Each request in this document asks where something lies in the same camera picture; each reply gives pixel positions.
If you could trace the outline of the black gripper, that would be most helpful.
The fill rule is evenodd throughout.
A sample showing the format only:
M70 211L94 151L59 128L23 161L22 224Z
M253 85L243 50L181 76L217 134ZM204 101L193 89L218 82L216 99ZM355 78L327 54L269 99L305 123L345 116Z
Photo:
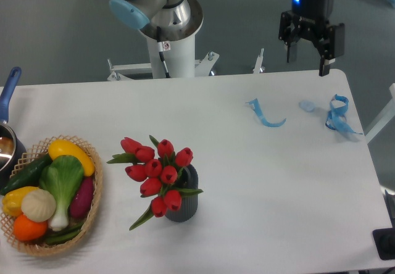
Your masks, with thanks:
M320 77L328 75L335 61L334 49L344 49L345 24L329 22L334 0L291 0L291 10L280 17L278 38L286 46L287 63L297 60L297 42L306 39L320 54Z

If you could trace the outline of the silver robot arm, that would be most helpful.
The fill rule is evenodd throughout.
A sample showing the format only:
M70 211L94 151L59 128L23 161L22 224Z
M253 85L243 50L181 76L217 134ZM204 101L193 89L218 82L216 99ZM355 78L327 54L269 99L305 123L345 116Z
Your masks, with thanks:
M292 0L291 10L281 13L278 38L284 42L287 61L296 58L297 42L311 42L320 56L319 76L328 75L330 65L344 54L345 26L332 25L329 17L334 0ZM110 11L128 28L138 30L146 39L150 66L118 65L111 74L144 73L154 78L191 78L212 74L219 58L209 52L195 58L195 36L203 23L197 0L110 0Z

